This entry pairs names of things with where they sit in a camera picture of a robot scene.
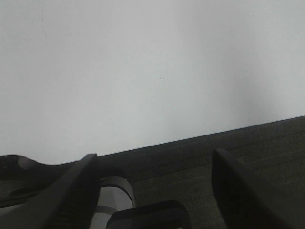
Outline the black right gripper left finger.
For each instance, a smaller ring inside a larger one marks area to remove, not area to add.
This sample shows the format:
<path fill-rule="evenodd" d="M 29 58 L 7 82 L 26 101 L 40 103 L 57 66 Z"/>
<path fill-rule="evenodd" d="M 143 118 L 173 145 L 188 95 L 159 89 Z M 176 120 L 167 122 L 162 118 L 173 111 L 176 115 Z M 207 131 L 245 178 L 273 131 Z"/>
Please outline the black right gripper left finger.
<path fill-rule="evenodd" d="M 25 204 L 0 218 L 2 229 L 88 229 L 98 200 L 98 158 L 88 154 Z"/>

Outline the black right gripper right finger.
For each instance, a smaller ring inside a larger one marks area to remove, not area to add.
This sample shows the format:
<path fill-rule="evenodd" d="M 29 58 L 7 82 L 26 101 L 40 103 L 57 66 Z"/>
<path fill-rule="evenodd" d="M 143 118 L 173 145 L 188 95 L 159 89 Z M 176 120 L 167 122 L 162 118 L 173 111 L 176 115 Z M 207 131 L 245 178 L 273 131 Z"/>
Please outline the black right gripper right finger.
<path fill-rule="evenodd" d="M 293 229 L 295 200 L 272 186 L 224 149 L 212 159 L 212 187 L 229 229 Z"/>

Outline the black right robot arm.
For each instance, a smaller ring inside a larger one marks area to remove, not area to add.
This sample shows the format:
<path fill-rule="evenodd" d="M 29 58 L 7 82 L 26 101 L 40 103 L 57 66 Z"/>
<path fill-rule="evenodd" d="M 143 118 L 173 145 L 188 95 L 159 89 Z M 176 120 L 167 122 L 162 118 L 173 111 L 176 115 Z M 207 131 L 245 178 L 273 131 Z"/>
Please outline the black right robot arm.
<path fill-rule="evenodd" d="M 128 180 L 100 169 L 88 154 L 70 164 L 46 165 L 23 156 L 4 156 L 0 178 L 20 181 L 0 200 L 3 229 L 189 229 L 189 212 L 170 199 L 138 207 Z M 212 187 L 229 229 L 302 229 L 304 205 L 282 193 L 216 149 Z"/>

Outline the robot base column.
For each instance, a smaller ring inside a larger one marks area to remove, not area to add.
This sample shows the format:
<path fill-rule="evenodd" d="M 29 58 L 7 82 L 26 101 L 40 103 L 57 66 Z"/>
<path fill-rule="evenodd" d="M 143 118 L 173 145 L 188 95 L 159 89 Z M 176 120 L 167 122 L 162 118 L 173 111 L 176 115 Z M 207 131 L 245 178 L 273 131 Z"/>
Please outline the robot base column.
<path fill-rule="evenodd" d="M 134 193 L 127 179 L 120 176 L 102 177 L 99 199 L 90 228 L 104 229 L 115 212 L 134 207 L 136 207 Z"/>

